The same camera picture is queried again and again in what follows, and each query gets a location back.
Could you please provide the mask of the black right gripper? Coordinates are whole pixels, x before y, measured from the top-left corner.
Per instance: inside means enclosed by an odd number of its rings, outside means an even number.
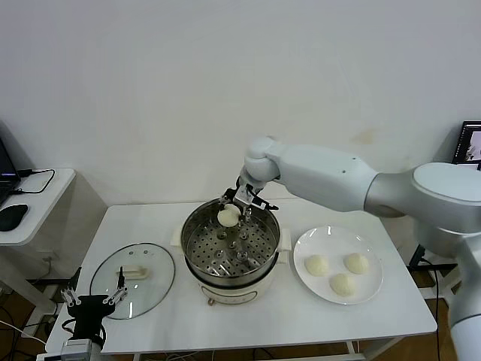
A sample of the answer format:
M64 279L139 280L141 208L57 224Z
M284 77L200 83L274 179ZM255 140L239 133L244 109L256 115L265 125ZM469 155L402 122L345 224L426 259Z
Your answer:
M241 209L239 203L251 203L244 209L245 222L264 223L267 226L278 226L277 218L273 211L279 208L263 200L254 198L264 189L265 184L254 180L246 180L239 176L236 181L236 189L227 189L220 198L222 208L226 205Z

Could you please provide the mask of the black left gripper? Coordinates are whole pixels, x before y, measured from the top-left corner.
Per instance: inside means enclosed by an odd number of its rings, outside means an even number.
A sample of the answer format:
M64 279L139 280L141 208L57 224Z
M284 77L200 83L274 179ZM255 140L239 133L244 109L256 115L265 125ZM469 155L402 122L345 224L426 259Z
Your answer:
M92 295L78 297L76 288L80 273L81 267L68 280L66 288L61 290L62 298L68 305L68 314L75 322L71 339L105 341L106 332L102 321L113 313L113 305L122 301L128 293L123 267L119 268L117 289L110 296Z

